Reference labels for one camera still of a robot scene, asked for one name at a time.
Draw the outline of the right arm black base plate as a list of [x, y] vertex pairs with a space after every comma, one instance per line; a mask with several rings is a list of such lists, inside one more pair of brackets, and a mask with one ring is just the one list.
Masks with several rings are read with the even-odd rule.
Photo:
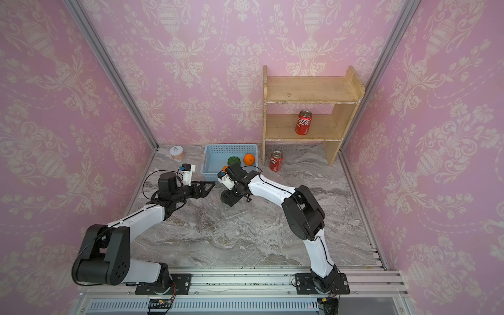
[[297, 273], [291, 281], [298, 295], [349, 295], [350, 287], [346, 274], [333, 271], [321, 278], [315, 273]]

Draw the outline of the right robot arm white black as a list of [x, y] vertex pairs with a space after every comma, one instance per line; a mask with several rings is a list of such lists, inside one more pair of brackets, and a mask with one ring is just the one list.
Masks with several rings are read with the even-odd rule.
[[304, 243], [315, 287], [321, 293], [332, 295], [344, 292], [339, 287], [345, 283], [343, 274], [330, 257], [325, 240], [326, 215], [308, 187], [281, 185], [258, 171], [245, 171], [240, 164], [229, 165], [217, 178], [227, 188], [221, 194], [221, 201], [230, 207], [243, 197], [249, 202], [252, 196], [280, 206], [290, 230]]

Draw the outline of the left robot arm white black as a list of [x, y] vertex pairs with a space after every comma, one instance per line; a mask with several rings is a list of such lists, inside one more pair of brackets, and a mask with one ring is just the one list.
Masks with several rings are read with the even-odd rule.
[[131, 243], [150, 228], [168, 220], [190, 199], [205, 198], [214, 182], [193, 181], [189, 171], [162, 173], [157, 190], [146, 205], [123, 219], [90, 226], [72, 265], [71, 276], [79, 286], [145, 286], [158, 295], [175, 294], [175, 281], [165, 263], [131, 257]]

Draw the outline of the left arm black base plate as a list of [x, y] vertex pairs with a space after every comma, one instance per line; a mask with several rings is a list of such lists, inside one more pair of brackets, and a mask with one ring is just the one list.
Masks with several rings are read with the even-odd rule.
[[154, 283], [140, 283], [135, 295], [188, 295], [191, 280], [191, 274], [160, 276]]

